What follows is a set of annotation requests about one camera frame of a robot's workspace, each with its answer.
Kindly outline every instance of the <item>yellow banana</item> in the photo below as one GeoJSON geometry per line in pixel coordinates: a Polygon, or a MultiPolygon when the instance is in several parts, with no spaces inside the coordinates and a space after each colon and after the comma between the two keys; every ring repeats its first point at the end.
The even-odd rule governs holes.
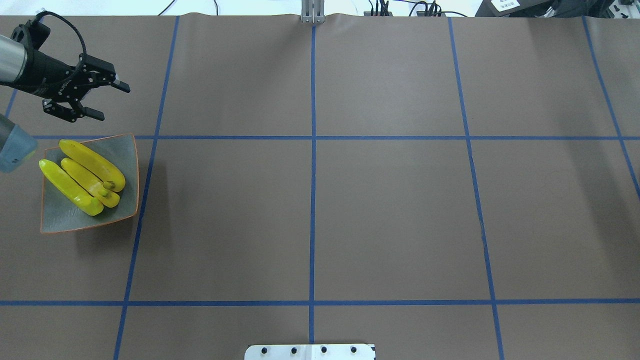
{"type": "Polygon", "coordinates": [[[102,186],[102,181],[96,175],[87,170],[84,166],[78,164],[75,160],[62,159],[62,169],[69,174],[73,180],[76,180],[80,186],[100,200],[107,208],[112,208],[120,202],[120,196],[111,190],[107,190],[102,186]]]}
{"type": "Polygon", "coordinates": [[[69,158],[76,160],[80,165],[107,183],[105,188],[108,190],[121,192],[124,188],[125,179],[122,172],[97,152],[77,141],[65,139],[60,140],[60,149],[69,158]]]}
{"type": "Polygon", "coordinates": [[[89,195],[80,185],[78,185],[58,164],[47,159],[38,162],[40,170],[49,181],[60,190],[71,202],[80,210],[95,216],[102,212],[104,206],[95,197],[89,195]]]}

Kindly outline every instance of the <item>white label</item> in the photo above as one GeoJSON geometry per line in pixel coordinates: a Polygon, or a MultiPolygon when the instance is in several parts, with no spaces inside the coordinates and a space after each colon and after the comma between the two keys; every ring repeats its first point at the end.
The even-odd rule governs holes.
{"type": "Polygon", "coordinates": [[[520,4],[518,4],[518,0],[491,0],[491,4],[493,4],[499,12],[520,6],[520,4]]]}

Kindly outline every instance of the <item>square bowl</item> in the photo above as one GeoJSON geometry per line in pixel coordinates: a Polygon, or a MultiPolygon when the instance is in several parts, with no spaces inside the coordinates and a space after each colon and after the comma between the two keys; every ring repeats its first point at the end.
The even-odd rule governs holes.
{"type": "MultiPolygon", "coordinates": [[[[124,189],[119,192],[120,203],[114,208],[104,207],[94,217],[87,215],[64,196],[43,176],[42,221],[40,232],[61,233],[89,229],[111,224],[134,216],[138,212],[140,176],[138,172],[138,150],[133,134],[121,134],[83,142],[89,149],[102,155],[114,164],[125,177],[124,189]]],[[[66,155],[59,147],[46,149],[44,158],[60,165],[66,155]]]]}

